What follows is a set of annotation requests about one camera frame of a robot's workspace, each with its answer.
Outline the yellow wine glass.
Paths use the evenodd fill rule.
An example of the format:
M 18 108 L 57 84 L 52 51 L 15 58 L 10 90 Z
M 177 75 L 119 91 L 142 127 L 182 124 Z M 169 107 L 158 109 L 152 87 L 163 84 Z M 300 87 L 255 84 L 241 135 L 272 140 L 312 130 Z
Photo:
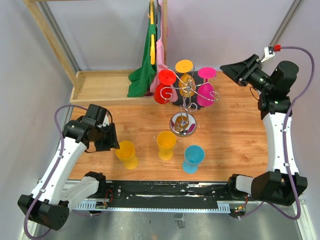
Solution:
M 176 63 L 175 70 L 182 74 L 178 81 L 180 95 L 185 98 L 192 97 L 195 94 L 194 90 L 196 89 L 195 80 L 189 74 L 189 72 L 194 70 L 193 62 L 189 59 L 180 60 Z
M 162 131 L 156 138 L 158 145 L 158 156 L 163 161 L 169 161 L 174 155 L 174 146 L 176 145 L 176 136 L 171 131 Z
M 136 157 L 135 146 L 131 141 L 121 141 L 119 143 L 119 149 L 115 151 L 115 155 L 128 170 L 135 169 L 139 164 L 138 158 Z

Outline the magenta plastic wine glass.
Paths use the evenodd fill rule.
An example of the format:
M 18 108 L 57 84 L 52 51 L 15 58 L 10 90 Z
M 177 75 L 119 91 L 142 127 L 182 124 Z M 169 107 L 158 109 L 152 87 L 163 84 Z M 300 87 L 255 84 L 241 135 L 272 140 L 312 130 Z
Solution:
M 209 83 L 209 79 L 213 79 L 216 73 L 216 70 L 212 67 L 203 67 L 198 70 L 198 76 L 204 79 L 204 83 L 200 85 L 197 91 L 197 103 L 201 107 L 210 107 L 214 103 L 214 88 Z

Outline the red plastic wine glass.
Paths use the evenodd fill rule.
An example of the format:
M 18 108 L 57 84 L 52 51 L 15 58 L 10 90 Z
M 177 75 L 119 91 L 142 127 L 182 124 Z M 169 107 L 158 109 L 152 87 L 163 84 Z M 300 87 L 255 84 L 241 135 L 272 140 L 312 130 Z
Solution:
M 173 97 L 173 87 L 172 84 L 176 80 L 175 73 L 170 69 L 163 69 L 158 74 L 159 84 L 155 88 L 154 100 L 158 104 L 167 104 Z

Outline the cyan plastic wine glass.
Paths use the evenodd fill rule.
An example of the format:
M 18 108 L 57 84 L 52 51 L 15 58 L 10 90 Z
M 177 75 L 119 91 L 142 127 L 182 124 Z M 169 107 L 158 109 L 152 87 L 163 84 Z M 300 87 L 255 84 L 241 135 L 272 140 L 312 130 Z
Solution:
M 194 174 L 198 170 L 198 166 L 205 158 L 205 151 L 198 145 L 191 145 L 184 152 L 184 160 L 182 169 L 188 174 Z

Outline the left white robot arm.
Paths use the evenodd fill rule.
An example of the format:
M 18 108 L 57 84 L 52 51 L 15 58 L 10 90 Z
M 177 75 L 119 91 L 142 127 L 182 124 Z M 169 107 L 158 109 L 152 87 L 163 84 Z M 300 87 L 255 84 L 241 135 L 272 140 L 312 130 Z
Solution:
M 25 215 L 25 230 L 28 229 L 28 221 L 33 221 L 57 231 L 84 199 L 91 195 L 101 198 L 107 193 L 106 177 L 93 171 L 64 190 L 75 163 L 88 151 L 90 143 L 94 144 L 97 152 L 120 147 L 110 111 L 95 104 L 90 104 L 85 110 L 85 115 L 70 120 L 64 127 L 57 127 L 59 144 L 50 165 L 31 193 L 19 197 L 17 205 Z

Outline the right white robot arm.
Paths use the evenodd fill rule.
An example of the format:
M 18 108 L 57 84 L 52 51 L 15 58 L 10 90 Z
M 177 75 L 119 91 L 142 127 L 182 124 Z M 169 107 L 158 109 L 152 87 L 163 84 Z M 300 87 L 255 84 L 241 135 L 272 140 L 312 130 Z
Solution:
M 268 75 L 254 54 L 244 61 L 222 65 L 220 70 L 237 85 L 251 85 L 259 92 L 257 106 L 268 151 L 266 172 L 256 177 L 233 174 L 225 186 L 227 196 L 238 200 L 249 194 L 256 201 L 291 206 L 308 186 L 307 178 L 299 174 L 291 140 L 292 102 L 288 94 L 299 67 L 284 60 Z

